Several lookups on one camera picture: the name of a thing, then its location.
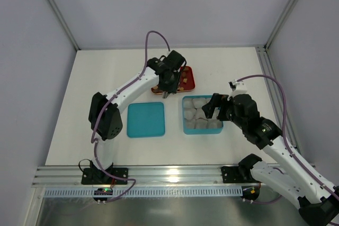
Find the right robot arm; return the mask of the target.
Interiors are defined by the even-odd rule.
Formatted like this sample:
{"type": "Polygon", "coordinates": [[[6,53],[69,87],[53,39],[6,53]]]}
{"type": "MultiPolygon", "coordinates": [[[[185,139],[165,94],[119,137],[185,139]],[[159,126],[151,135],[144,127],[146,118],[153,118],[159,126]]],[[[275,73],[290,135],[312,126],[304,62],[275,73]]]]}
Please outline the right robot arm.
{"type": "Polygon", "coordinates": [[[338,215],[338,187],[324,177],[319,183],[313,179],[320,174],[284,140],[274,122],[260,115],[256,102],[248,94],[229,97],[214,93],[202,110],[210,119],[216,108],[219,120],[238,126],[245,138],[273,158],[285,174],[254,154],[245,157],[239,166],[293,204],[308,225],[330,224],[338,215]]]}

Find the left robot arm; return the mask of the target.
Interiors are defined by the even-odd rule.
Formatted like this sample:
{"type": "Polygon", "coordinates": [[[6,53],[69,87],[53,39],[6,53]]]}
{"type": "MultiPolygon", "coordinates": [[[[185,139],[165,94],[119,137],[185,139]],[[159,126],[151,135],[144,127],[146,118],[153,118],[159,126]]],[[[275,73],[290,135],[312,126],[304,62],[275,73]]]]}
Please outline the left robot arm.
{"type": "Polygon", "coordinates": [[[172,50],[167,56],[151,58],[146,66],[130,81],[108,94],[97,92],[93,95],[88,120],[93,131],[91,143],[94,144],[93,165],[106,171],[112,166],[110,140],[123,128],[121,113],[152,87],[158,86],[163,98],[176,94],[186,59],[172,50]]]}

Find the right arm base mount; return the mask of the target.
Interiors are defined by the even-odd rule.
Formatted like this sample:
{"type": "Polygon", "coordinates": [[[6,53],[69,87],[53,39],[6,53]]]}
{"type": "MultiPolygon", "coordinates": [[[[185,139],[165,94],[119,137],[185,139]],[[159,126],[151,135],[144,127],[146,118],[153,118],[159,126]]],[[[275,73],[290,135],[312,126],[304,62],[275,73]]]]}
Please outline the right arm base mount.
{"type": "Polygon", "coordinates": [[[222,166],[221,175],[224,184],[235,183],[259,183],[251,174],[251,169],[257,162],[262,161],[262,158],[250,154],[242,159],[237,166],[222,166]]]}

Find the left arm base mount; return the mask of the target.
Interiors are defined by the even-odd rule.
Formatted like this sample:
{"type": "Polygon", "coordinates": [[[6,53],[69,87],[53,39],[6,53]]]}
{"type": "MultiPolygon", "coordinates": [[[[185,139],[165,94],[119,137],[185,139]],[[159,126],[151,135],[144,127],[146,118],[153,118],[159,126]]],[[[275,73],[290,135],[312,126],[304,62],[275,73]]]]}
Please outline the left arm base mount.
{"type": "Polygon", "coordinates": [[[128,181],[125,178],[128,178],[128,168],[123,167],[114,167],[113,164],[106,169],[106,171],[119,179],[113,179],[112,177],[105,174],[100,169],[96,168],[93,162],[89,159],[82,159],[78,163],[78,168],[82,172],[82,185],[127,185],[128,181]],[[83,168],[81,163],[83,161],[88,161],[90,164],[88,167],[83,168]]]}

